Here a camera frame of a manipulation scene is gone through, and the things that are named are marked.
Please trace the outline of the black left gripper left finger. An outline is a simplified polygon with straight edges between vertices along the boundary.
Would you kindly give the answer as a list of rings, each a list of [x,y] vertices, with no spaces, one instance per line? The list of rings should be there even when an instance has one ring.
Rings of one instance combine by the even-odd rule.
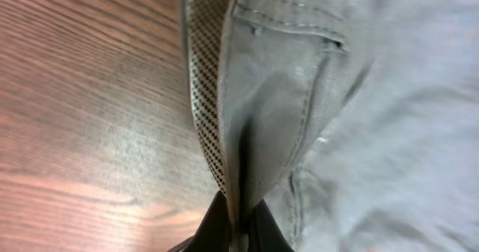
[[[226,198],[218,191],[195,234],[168,252],[228,252],[230,237]]]

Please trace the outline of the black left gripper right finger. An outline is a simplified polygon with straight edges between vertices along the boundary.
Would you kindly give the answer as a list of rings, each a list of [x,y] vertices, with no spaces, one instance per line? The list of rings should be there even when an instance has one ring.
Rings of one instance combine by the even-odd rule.
[[[293,252],[264,200],[248,220],[248,252]]]

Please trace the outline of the grey shorts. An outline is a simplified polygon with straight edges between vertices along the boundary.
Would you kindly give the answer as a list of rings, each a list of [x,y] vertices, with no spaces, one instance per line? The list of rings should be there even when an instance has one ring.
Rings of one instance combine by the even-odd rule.
[[[478,0],[182,0],[229,251],[478,249]]]

